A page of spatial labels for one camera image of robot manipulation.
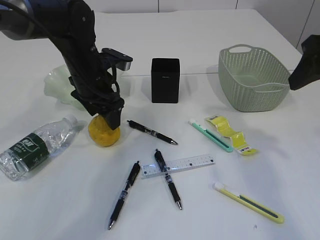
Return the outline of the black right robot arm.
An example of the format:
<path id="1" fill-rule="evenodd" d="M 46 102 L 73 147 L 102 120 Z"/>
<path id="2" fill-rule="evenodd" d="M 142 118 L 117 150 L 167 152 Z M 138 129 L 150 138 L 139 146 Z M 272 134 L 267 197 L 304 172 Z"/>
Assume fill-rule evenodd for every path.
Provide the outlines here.
<path id="1" fill-rule="evenodd" d="M 291 90 L 299 90 L 320 79 L 320 36 L 312 34 L 301 44 L 302 57 L 288 78 Z"/>

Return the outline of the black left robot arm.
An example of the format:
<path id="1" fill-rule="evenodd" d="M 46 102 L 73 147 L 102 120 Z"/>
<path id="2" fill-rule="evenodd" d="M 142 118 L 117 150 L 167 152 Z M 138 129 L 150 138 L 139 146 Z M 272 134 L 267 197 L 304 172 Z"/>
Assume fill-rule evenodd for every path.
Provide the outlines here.
<path id="1" fill-rule="evenodd" d="M 133 58 L 112 48 L 97 49 L 95 13 L 85 1 L 2 0 L 0 31 L 15 41 L 49 39 L 70 73 L 70 95 L 112 130 L 120 126 L 125 101 L 117 70 L 129 70 Z"/>

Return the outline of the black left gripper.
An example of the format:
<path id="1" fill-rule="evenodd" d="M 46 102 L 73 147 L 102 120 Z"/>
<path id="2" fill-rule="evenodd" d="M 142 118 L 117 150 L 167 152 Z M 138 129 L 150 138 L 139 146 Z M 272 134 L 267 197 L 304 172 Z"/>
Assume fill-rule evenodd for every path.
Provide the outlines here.
<path id="1" fill-rule="evenodd" d="M 96 47 L 63 47 L 61 54 L 70 72 L 69 81 L 75 90 L 71 96 L 78 100 L 90 115 L 104 117 L 115 130 L 121 124 L 125 101 L 120 95 L 117 70 L 106 69 Z"/>

